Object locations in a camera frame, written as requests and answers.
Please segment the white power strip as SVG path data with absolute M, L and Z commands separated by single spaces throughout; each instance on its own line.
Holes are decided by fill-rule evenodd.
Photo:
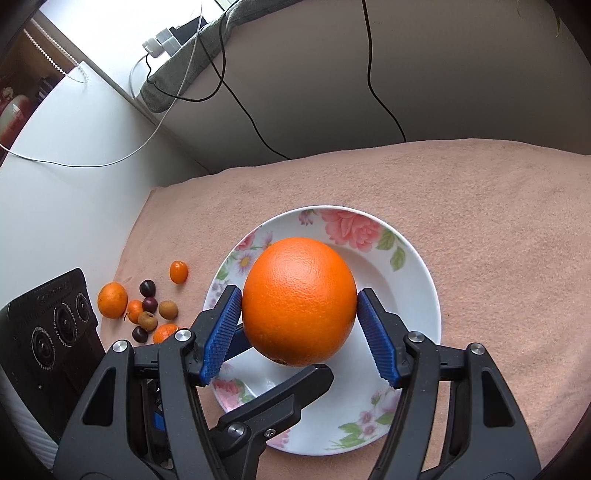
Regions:
M 152 58 L 157 58 L 163 53 L 172 57 L 181 48 L 178 31 L 175 27 L 161 30 L 155 36 L 145 40 L 142 47 Z

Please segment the white cabinet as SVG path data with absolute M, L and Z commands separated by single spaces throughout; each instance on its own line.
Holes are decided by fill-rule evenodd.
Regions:
M 151 190 L 204 172 L 82 64 L 41 102 L 1 166 L 1 302 L 74 268 L 97 297 Z

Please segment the small dark red plum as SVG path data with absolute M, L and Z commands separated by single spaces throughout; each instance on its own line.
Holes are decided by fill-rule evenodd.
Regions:
M 149 313 L 155 313 L 158 309 L 158 302 L 154 297 L 146 297 L 142 301 L 142 310 Z

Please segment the small orange kumquat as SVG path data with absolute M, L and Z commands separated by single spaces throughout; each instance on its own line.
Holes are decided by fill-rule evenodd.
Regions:
M 176 285 L 184 284 L 188 274 L 188 266 L 183 261 L 175 260 L 169 266 L 169 278 Z

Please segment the mandarin orange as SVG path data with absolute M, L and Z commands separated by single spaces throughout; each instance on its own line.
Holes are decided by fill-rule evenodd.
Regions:
M 154 344 L 159 344 L 165 341 L 171 335 L 174 335 L 179 330 L 179 326 L 174 323 L 167 323 L 158 326 L 152 335 Z

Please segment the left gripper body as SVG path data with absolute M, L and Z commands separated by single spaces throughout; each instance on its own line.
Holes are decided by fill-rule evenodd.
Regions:
M 304 368 L 280 385 L 219 418 L 209 428 L 197 389 L 228 358 L 249 350 L 242 328 L 223 334 L 182 329 L 157 345 L 158 381 L 172 467 L 165 479 L 253 479 L 266 442 L 301 420 L 301 412 L 329 391 L 325 365 Z

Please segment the black power adapter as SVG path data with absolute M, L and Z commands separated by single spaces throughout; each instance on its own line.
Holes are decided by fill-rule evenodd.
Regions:
M 195 17 L 181 26 L 171 27 L 170 32 L 173 37 L 179 42 L 180 45 L 184 45 L 190 40 L 201 27 L 204 27 L 208 22 L 202 16 Z

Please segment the pink table cloth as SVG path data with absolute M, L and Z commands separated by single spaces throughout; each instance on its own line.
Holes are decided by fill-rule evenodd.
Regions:
M 151 279 L 193 323 L 287 237 L 315 236 L 412 330 L 481 343 L 542 463 L 590 402 L 590 159 L 428 141 L 233 168 L 152 190 L 115 280 Z

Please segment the floral white plate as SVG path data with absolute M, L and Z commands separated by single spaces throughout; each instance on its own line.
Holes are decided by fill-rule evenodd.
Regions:
M 356 292 L 370 288 L 411 330 L 439 341 L 438 294 L 423 259 L 394 228 L 341 206 L 308 206 L 263 222 L 233 248 L 211 281 L 211 308 L 233 285 L 249 309 L 269 316 L 260 333 L 283 328 L 270 356 L 249 349 L 230 356 L 211 389 L 231 411 L 280 385 L 308 363 L 334 373 L 327 393 L 301 421 L 271 439 L 273 448 L 308 456 L 353 451 L 384 437 L 400 394 L 382 379 L 353 317 Z

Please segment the mandarin with stem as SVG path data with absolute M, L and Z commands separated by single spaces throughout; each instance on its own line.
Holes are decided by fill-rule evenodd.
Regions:
M 140 300 L 131 300 L 127 305 L 125 319 L 137 325 L 139 316 L 143 313 L 143 305 Z

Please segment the rough large orange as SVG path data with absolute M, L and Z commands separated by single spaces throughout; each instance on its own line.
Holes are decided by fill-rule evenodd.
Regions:
M 126 311 L 127 303 L 127 292 L 118 282 L 105 284 L 97 296 L 100 314 L 109 319 L 121 318 Z

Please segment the smooth large orange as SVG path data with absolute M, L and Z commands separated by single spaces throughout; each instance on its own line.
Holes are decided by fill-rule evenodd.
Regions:
M 253 264 L 242 289 L 249 343 L 276 363 L 322 363 L 346 343 L 356 318 L 356 282 L 346 261 L 324 243 L 277 241 Z

